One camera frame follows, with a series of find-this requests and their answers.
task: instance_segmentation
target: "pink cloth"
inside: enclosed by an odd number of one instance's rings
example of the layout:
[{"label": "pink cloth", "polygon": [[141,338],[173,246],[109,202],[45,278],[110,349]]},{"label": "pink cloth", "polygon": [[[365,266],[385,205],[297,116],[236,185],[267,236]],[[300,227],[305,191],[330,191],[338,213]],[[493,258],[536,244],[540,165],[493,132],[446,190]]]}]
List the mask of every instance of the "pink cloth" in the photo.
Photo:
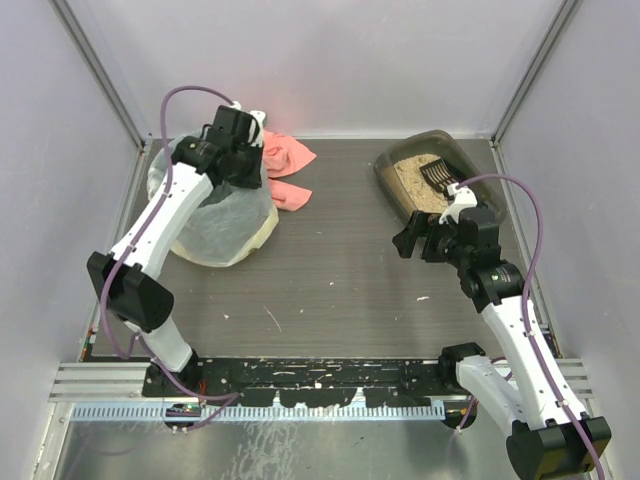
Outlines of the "pink cloth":
[{"label": "pink cloth", "polygon": [[276,207],[294,212],[311,198],[311,190],[273,180],[306,167],[316,154],[295,138],[280,133],[264,132],[262,161],[269,175],[269,188]]}]

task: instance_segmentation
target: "translucent plastic bag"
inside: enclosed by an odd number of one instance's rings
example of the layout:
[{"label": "translucent plastic bag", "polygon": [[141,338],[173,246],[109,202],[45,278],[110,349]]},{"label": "translucent plastic bag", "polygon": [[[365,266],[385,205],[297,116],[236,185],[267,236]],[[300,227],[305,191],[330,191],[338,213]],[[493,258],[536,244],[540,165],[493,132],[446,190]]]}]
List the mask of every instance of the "translucent plastic bag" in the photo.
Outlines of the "translucent plastic bag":
[{"label": "translucent plastic bag", "polygon": [[[173,140],[173,148],[192,132]],[[156,193],[167,171],[164,151],[151,162],[147,178],[149,199]],[[226,182],[214,188],[193,212],[178,235],[171,251],[191,262],[207,267],[228,267],[260,248],[278,224],[264,164],[260,169],[262,187],[249,190]]]}]

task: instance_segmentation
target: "white wall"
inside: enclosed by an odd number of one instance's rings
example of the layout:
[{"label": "white wall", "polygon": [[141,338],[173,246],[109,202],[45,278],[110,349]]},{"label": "white wall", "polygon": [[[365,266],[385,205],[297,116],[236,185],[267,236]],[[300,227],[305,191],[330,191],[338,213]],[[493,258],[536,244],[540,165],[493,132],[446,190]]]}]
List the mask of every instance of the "white wall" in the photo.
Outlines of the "white wall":
[{"label": "white wall", "polygon": [[584,359],[624,479],[640,475],[639,45],[638,2],[584,2],[503,142],[509,172],[542,202],[545,298]]},{"label": "white wall", "polygon": [[[134,116],[219,88],[297,135],[491,134],[560,0],[71,0]],[[212,117],[193,94],[170,133]]]},{"label": "white wall", "polygon": [[30,478],[59,362],[95,302],[135,146],[48,2],[0,2],[0,465]]}]

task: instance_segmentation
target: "gray plastic container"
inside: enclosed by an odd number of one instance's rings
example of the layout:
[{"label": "gray plastic container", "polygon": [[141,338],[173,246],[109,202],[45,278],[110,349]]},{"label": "gray plastic container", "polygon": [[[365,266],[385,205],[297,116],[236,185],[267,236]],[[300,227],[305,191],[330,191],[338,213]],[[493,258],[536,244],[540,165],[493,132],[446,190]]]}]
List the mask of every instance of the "gray plastic container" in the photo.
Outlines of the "gray plastic container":
[{"label": "gray plastic container", "polygon": [[[417,208],[402,185],[394,165],[407,158],[426,153],[439,156],[458,171],[452,173],[459,173],[465,179],[479,175],[478,170],[458,143],[442,130],[420,133],[392,145],[380,154],[373,168],[383,190],[396,205],[405,221],[409,220],[411,213]],[[474,183],[469,188],[476,194],[478,201],[494,211],[499,222],[505,219],[507,215],[505,203],[493,188],[484,181]]]}]

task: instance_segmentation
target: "beige granules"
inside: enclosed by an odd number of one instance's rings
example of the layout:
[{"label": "beige granules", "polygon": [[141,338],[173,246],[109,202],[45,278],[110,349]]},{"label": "beige granules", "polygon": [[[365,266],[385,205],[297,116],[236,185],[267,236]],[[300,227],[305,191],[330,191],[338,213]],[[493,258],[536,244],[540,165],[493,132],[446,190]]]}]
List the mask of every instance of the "beige granules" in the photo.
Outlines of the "beige granules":
[{"label": "beige granules", "polygon": [[400,160],[394,165],[400,182],[418,210],[428,213],[442,213],[447,201],[441,193],[435,192],[425,181],[420,167],[438,160],[437,155],[424,154]]}]

